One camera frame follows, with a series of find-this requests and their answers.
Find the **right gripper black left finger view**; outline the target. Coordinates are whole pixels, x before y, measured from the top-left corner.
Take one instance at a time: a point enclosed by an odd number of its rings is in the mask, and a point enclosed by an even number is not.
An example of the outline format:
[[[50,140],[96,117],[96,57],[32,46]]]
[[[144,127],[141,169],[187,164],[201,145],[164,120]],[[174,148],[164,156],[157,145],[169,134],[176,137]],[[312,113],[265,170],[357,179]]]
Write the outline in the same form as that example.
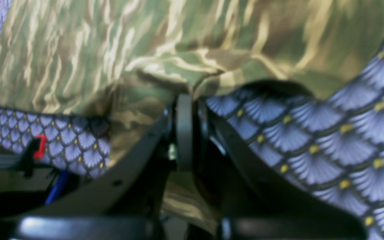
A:
[[[0,240],[165,240],[169,173],[192,169],[192,98],[179,95],[104,176],[60,200],[0,220]]]

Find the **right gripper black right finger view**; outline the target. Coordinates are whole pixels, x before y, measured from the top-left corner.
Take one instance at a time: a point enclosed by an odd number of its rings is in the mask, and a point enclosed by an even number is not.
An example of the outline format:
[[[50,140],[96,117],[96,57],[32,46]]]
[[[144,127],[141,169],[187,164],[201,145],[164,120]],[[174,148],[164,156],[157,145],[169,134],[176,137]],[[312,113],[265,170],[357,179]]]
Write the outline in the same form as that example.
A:
[[[351,214],[285,180],[204,101],[195,105],[199,189],[221,214],[217,240],[365,240]]]

